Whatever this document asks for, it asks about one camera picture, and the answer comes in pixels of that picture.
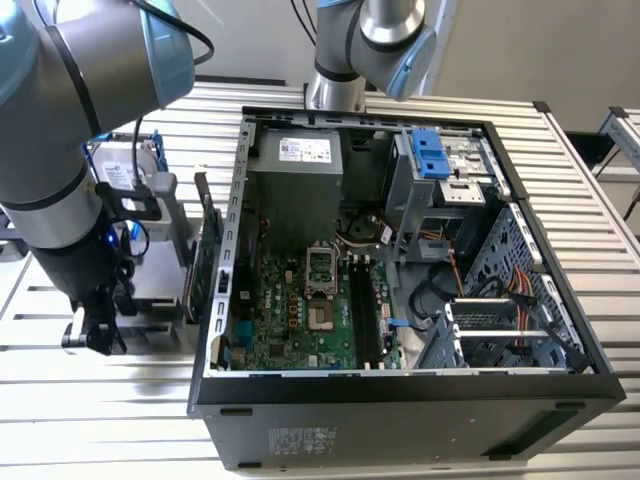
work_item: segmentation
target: green circuit board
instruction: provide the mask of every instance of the green circuit board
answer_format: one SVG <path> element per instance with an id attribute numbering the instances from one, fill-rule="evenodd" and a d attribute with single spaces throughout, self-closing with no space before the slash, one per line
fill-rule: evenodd
<path id="1" fill-rule="evenodd" d="M 318 324 L 311 320 L 310 309 L 316 309 L 318 299 L 309 299 L 305 295 L 305 268 L 305 257 L 263 257 L 253 338 L 251 347 L 246 349 L 244 356 L 245 370 L 357 368 L 348 262 L 338 262 L 337 293 L 331 299 L 320 300 L 321 305 L 331 309 L 332 315 L 323 312 L 329 318 L 332 317 L 332 328 L 328 330 L 314 329 Z M 391 309 L 382 264 L 371 269 L 371 280 L 376 291 L 374 301 L 382 350 L 384 335 L 380 329 L 384 328 L 381 321 L 383 305 L 385 309 Z M 392 345 L 384 357 L 385 368 L 400 368 L 400 354 L 395 335 Z"/>

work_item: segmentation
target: gray wall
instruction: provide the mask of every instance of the gray wall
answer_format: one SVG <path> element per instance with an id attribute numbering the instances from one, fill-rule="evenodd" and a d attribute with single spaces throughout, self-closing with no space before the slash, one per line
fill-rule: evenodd
<path id="1" fill-rule="evenodd" d="M 640 1 L 459 0 L 435 94 L 545 100 L 566 129 L 640 106 Z"/>

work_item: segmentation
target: blue connector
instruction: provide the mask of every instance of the blue connector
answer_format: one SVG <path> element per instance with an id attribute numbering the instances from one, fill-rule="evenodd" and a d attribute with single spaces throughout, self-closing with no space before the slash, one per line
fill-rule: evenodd
<path id="1" fill-rule="evenodd" d="M 389 317 L 387 319 L 387 325 L 394 328 L 403 328 L 403 327 L 411 326 L 408 320 L 398 320 L 397 318 L 393 318 L 393 317 Z"/>
<path id="2" fill-rule="evenodd" d="M 440 136 L 433 129 L 416 129 L 411 133 L 413 153 L 422 178 L 447 179 L 451 174 Z"/>
<path id="3" fill-rule="evenodd" d="M 236 322 L 236 341 L 239 347 L 253 350 L 253 323 L 248 320 Z"/>

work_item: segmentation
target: barcode sticker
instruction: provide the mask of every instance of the barcode sticker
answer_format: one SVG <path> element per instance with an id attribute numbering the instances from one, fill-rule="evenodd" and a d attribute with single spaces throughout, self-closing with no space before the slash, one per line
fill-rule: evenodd
<path id="1" fill-rule="evenodd" d="M 326 138 L 283 138 L 281 162 L 331 163 L 331 141 Z"/>

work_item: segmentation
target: slotted metal surface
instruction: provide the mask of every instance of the slotted metal surface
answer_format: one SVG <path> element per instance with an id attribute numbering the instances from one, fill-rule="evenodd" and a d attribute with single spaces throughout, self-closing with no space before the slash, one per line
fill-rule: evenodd
<path id="1" fill-rule="evenodd" d="M 146 117 L 164 136 L 180 200 L 201 208 L 193 184 L 204 168 L 225 210 L 242 105 L 298 108 L 298 88 L 198 84 L 184 100 Z M 371 113 L 494 122 L 627 400 L 528 465 L 463 469 L 458 478 L 621 480 L 640 478 L 640 261 L 637 244 L 551 116 L 530 103 L 370 94 Z M 131 131 L 126 125 L 122 131 Z M 10 285 L 21 268 L 0 265 Z M 66 299 L 30 262 L 0 320 L 0 471 L 4 478 L 236 478 L 222 468 L 204 424 L 186 419 L 193 357 L 69 357 L 59 350 Z M 450 478 L 429 467 L 302 471 L 296 478 Z"/>

